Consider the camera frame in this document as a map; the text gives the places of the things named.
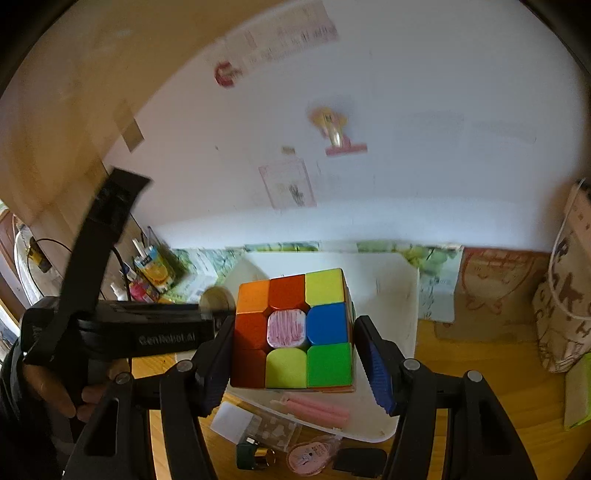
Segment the rubik's cube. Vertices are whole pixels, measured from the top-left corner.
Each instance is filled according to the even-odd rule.
[[[351,391],[354,315],[340,268],[243,283],[230,384]]]

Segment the white bottle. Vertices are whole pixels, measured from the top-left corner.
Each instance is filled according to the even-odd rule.
[[[115,292],[115,295],[117,295],[117,300],[119,300],[119,301],[127,301],[127,292],[125,290],[123,290],[122,288],[120,288],[117,285],[117,283],[114,283],[113,282],[111,284],[111,288]]]

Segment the small green object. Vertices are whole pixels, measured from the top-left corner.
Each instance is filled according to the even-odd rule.
[[[308,349],[308,387],[345,387],[351,385],[352,352],[350,343],[314,345]]]
[[[242,442],[236,445],[236,467],[239,470],[254,470],[256,445]]]

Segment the white wall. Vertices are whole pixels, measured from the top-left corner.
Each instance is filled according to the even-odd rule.
[[[200,54],[137,115],[145,141],[104,159],[154,179],[135,208],[173,247],[408,239],[549,249],[590,171],[587,90],[517,0],[324,0],[340,41],[233,89]],[[272,15],[277,10],[267,12]],[[306,110],[349,116],[367,154],[328,158]],[[306,162],[318,207],[272,210],[258,167]]]

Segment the white cable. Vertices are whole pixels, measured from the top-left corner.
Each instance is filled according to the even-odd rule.
[[[556,249],[558,248],[558,242],[560,241],[560,237],[562,236],[562,232],[564,231],[564,227],[566,226],[566,222],[568,221],[570,211],[573,209],[574,201],[577,198],[577,194],[579,193],[579,190],[583,186],[583,183],[585,183],[585,180],[586,179],[582,179],[579,182],[579,184],[577,185],[577,189],[575,190],[574,195],[569,202],[569,207],[566,209],[566,214],[564,216],[564,220],[562,221],[562,225],[560,226],[560,230],[558,230],[558,235],[556,235],[556,240],[554,241],[554,246],[552,247],[552,253],[550,254],[550,263],[548,264],[548,288],[550,289],[552,299],[554,300],[554,303],[558,306],[558,308],[560,310],[562,310],[566,315],[568,315],[569,317],[571,317],[572,319],[575,319],[575,320],[591,320],[591,316],[575,315],[574,313],[569,312],[569,310],[562,304],[562,302],[558,298],[558,294],[556,293],[556,290],[554,289],[554,280],[552,277],[552,269],[554,267],[554,256],[556,255]]]

